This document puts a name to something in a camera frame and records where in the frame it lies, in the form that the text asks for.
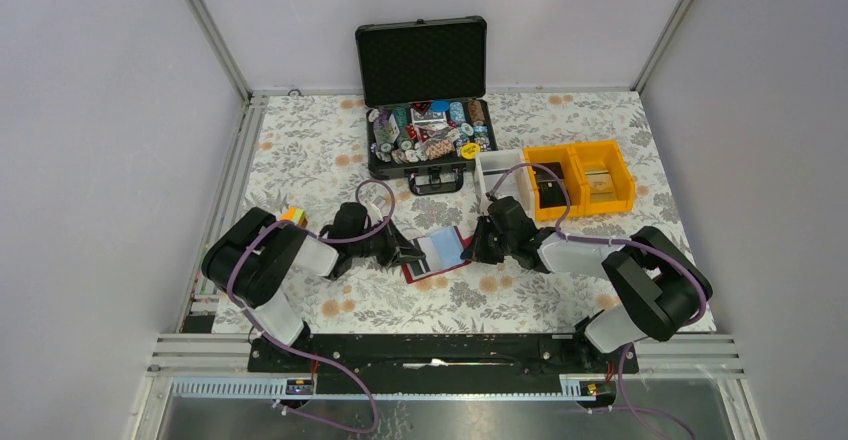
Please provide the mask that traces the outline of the black credit card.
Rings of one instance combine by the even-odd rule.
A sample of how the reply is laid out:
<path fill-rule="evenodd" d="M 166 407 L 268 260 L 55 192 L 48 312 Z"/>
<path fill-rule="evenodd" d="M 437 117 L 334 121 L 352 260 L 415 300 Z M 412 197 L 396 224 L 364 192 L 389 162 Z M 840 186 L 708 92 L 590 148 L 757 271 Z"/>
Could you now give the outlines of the black credit card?
<path fill-rule="evenodd" d="M 429 264 L 425 259 L 409 263 L 407 267 L 412 277 L 423 277 L 430 272 Z"/>

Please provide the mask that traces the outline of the white plastic bin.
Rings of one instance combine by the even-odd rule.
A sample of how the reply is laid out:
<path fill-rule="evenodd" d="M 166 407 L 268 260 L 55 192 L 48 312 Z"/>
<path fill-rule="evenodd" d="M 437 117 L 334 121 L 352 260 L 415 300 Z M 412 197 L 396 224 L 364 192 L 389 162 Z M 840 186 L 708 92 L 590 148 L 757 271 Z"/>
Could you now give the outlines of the white plastic bin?
<path fill-rule="evenodd" d="M 525 213 L 535 216 L 535 197 L 527 167 L 508 173 L 515 165 L 526 161 L 521 149 L 486 151 L 479 153 L 474 165 L 474 189 L 478 197 L 478 212 L 486 214 L 492 201 L 487 194 L 499 180 L 503 180 L 495 192 L 497 198 L 513 197 Z"/>

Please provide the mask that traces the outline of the yellow bin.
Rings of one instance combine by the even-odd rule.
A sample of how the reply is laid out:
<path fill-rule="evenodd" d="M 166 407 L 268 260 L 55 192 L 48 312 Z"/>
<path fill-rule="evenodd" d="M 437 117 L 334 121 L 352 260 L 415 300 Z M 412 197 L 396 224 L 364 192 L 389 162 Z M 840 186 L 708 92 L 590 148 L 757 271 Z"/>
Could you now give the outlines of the yellow bin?
<path fill-rule="evenodd" d="M 571 145 L 576 161 L 578 185 L 582 188 L 583 216 L 624 214 L 633 209 L 635 182 L 614 140 Z"/>
<path fill-rule="evenodd" d="M 582 217 L 588 204 L 588 183 L 578 165 L 575 148 L 570 144 L 527 147 L 524 158 L 533 163 L 531 190 L 536 221 L 554 221 L 570 205 L 568 218 Z"/>

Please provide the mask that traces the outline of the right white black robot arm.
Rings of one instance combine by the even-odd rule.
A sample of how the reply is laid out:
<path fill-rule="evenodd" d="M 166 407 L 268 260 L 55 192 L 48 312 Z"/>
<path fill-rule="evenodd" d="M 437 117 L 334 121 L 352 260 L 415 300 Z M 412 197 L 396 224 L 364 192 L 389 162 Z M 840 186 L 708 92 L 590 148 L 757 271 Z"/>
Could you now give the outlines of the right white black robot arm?
<path fill-rule="evenodd" d="M 461 257 L 491 265 L 512 258 L 528 271 L 608 280 L 619 305 L 575 328 L 580 339 L 573 356 L 589 372 L 601 370 L 622 346 L 643 338 L 669 340 L 705 315 L 713 294 L 706 277 L 656 227 L 627 238 L 568 234 L 559 226 L 537 226 L 512 197 L 489 205 Z"/>

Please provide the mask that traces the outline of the red leather card holder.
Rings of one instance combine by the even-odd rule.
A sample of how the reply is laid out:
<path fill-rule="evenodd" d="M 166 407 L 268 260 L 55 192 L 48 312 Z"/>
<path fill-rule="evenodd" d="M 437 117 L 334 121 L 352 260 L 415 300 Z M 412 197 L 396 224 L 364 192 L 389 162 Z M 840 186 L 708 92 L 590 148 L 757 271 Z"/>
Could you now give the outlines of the red leather card holder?
<path fill-rule="evenodd" d="M 445 227 L 411 241 L 424 253 L 424 258 L 402 266 L 407 284 L 465 267 L 471 263 L 462 257 L 470 244 L 461 236 L 457 226 Z"/>

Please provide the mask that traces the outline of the white grey credit card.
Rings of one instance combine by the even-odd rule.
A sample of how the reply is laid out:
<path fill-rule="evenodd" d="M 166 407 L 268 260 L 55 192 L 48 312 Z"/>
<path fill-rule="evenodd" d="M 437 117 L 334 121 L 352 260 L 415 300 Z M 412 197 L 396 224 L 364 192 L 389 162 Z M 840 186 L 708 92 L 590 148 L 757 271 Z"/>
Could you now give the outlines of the white grey credit card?
<path fill-rule="evenodd" d="M 425 260 L 429 264 L 430 272 L 440 271 L 445 267 L 445 260 L 443 259 L 445 243 L 440 238 L 422 236 L 416 242 L 418 247 L 426 253 Z"/>

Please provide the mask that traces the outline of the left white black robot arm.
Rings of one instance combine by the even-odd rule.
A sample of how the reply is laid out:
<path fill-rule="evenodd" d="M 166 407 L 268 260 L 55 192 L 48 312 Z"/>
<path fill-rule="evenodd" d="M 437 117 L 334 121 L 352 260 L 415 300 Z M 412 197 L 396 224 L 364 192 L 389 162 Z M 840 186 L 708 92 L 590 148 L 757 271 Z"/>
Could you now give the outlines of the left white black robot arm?
<path fill-rule="evenodd" d="M 201 273 L 276 339 L 272 358 L 296 371 L 309 361 L 311 347 L 300 337 L 306 321 L 283 292 L 285 277 L 294 269 L 336 280 L 355 258 L 367 257 L 393 268 L 424 260 L 426 254 L 392 220 L 373 224 L 369 210 L 358 202 L 341 204 L 318 234 L 254 207 L 209 249 Z"/>

